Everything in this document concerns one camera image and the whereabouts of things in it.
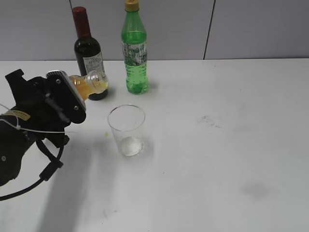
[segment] robotic arm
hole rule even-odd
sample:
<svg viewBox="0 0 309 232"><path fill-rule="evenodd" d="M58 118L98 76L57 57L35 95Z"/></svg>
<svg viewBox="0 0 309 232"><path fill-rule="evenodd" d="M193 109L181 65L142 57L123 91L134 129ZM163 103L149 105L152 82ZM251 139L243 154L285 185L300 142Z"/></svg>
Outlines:
<svg viewBox="0 0 309 232"><path fill-rule="evenodd" d="M22 191L0 196L0 201L24 194L49 180L63 165L60 157L69 141L64 128L71 122L82 123L86 118L84 101L65 72L51 71L46 78L34 77L28 81L23 74L19 69L5 76L16 106L0 116L0 186L17 178L23 155L34 142L50 163L36 183ZM57 157L42 142L45 138L60 148Z"/></svg>

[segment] bottle cap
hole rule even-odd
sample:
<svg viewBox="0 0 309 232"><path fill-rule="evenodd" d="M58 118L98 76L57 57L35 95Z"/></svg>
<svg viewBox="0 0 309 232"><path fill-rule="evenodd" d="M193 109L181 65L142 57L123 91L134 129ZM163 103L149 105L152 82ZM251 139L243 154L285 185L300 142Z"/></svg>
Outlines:
<svg viewBox="0 0 309 232"><path fill-rule="evenodd" d="M72 12L78 38L91 37L86 8L77 6Z"/></svg>
<svg viewBox="0 0 309 232"><path fill-rule="evenodd" d="M139 0L126 0L126 11L134 12L138 11L139 9Z"/></svg>

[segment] yellow bottle cap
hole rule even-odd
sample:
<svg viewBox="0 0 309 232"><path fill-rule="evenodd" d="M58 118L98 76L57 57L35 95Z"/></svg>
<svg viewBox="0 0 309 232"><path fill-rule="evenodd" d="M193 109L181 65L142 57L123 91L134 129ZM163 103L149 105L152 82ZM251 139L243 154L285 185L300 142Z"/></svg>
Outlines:
<svg viewBox="0 0 309 232"><path fill-rule="evenodd" d="M126 11L133 12L139 9L139 0L126 0Z"/></svg>

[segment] small bottle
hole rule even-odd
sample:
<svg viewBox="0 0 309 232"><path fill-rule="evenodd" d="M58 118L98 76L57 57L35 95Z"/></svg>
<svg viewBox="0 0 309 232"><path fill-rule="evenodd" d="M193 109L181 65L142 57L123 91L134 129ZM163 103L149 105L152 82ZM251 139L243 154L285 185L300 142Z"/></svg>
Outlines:
<svg viewBox="0 0 309 232"><path fill-rule="evenodd" d="M69 78L84 101L92 94L102 93L108 88L108 78L103 71L91 71L85 76L72 75Z"/></svg>
<svg viewBox="0 0 309 232"><path fill-rule="evenodd" d="M121 32L126 65L126 87L130 93L147 91L147 33L139 16L139 1L126 0L126 20Z"/></svg>
<svg viewBox="0 0 309 232"><path fill-rule="evenodd" d="M86 9L78 6L74 7L72 12L78 37L74 45L74 51L81 75L85 76L91 71L104 72L100 44L91 36ZM106 89L100 94L91 94L89 99L101 100L107 94L108 90Z"/></svg>

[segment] clear glass cup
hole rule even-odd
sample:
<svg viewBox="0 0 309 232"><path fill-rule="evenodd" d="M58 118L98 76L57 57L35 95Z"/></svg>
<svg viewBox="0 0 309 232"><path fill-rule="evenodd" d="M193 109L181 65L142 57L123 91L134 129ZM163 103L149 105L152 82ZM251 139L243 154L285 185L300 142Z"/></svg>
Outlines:
<svg viewBox="0 0 309 232"><path fill-rule="evenodd" d="M140 153L145 119L145 112L132 104L120 105L110 112L107 120L121 154L134 156Z"/></svg>

